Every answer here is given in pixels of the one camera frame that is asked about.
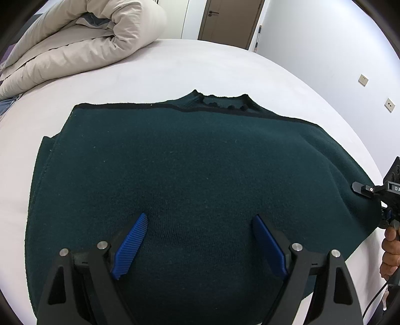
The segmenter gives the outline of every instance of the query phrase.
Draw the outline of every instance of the wall socket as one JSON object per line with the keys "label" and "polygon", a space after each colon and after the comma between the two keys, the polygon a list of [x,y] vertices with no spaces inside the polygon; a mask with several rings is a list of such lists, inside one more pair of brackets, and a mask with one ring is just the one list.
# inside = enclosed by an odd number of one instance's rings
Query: wall socket
{"label": "wall socket", "polygon": [[385,103],[385,107],[390,111],[390,112],[393,112],[393,110],[394,110],[394,104],[393,104],[393,102],[388,98],[388,100],[386,101],[386,103]]}
{"label": "wall socket", "polygon": [[365,87],[367,85],[368,79],[365,76],[361,75],[360,79],[358,79],[358,82]]}

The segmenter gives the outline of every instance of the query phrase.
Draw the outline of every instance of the bed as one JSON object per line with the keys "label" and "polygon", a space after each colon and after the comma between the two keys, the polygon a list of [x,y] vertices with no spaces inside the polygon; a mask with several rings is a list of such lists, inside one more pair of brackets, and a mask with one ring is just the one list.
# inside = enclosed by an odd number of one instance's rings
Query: bed
{"label": "bed", "polygon": [[[359,137],[322,97],[282,67],[240,48],[197,40],[157,40],[114,65],[48,81],[25,93],[0,122],[0,287],[22,323],[36,324],[26,284],[24,235],[43,136],[60,132],[74,105],[82,102],[163,102],[194,89],[205,95],[248,94],[277,114],[318,124],[375,184],[382,183]],[[379,274],[383,238],[384,232],[375,230],[347,260],[362,311],[384,284]],[[303,300],[294,324],[304,321],[309,301],[310,296]]]}

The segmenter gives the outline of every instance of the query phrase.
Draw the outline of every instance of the door frame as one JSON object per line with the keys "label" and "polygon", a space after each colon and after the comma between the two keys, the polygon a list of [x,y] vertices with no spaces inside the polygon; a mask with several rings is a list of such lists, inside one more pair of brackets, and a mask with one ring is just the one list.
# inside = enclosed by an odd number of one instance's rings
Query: door frame
{"label": "door frame", "polygon": [[[206,23],[208,9],[210,8],[211,1],[212,0],[207,0],[206,7],[204,8],[203,19],[202,19],[201,25],[200,25],[199,36],[197,37],[198,40],[201,40],[201,37],[203,36],[204,25]],[[261,10],[262,10],[262,8],[264,6],[264,2],[265,2],[265,0],[261,0],[260,5],[258,7],[256,18],[254,19],[253,27],[252,27],[250,35],[249,35],[249,37],[247,39],[246,50],[248,50],[249,47],[250,47],[250,43],[252,41],[253,35],[254,35],[254,33],[256,31],[256,28],[257,28],[258,20],[260,19],[260,14],[261,14]]]}

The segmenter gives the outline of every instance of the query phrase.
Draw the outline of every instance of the white cabinet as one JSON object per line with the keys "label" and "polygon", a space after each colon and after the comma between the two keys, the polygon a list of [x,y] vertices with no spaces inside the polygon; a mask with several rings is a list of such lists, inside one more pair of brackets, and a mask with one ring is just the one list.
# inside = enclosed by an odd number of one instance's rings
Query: white cabinet
{"label": "white cabinet", "polygon": [[181,38],[189,0],[158,0],[167,13],[167,27],[160,38]]}

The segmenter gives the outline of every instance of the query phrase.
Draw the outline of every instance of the brown door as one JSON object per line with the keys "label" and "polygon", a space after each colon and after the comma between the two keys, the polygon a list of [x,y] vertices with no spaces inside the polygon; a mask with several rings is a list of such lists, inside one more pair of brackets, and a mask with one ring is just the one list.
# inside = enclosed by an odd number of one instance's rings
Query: brown door
{"label": "brown door", "polygon": [[199,40],[248,49],[264,0],[208,0]]}

